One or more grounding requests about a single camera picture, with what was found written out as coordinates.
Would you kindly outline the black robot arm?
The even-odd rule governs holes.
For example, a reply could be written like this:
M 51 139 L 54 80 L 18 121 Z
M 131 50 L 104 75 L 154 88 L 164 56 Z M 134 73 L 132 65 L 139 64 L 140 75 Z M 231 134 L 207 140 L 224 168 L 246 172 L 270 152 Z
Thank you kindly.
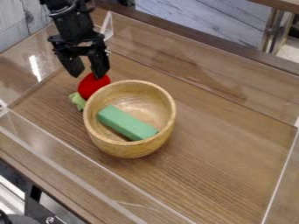
M 50 11 L 58 34 L 48 37 L 54 53 L 75 78 L 83 73 L 86 66 L 82 56 L 90 61 L 91 71 L 99 80 L 110 70 L 108 47 L 106 35 L 95 31 L 91 18 L 94 7 L 91 0 L 39 0 Z

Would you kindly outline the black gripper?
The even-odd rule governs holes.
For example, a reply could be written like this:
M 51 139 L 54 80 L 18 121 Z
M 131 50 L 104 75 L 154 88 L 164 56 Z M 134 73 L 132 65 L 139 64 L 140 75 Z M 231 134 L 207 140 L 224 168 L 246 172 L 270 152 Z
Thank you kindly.
M 48 37 L 62 65 L 75 78 L 86 67 L 80 56 L 88 56 L 95 78 L 104 77 L 110 69 L 104 35 L 95 31 L 90 7 L 50 7 L 50 17 L 58 34 Z

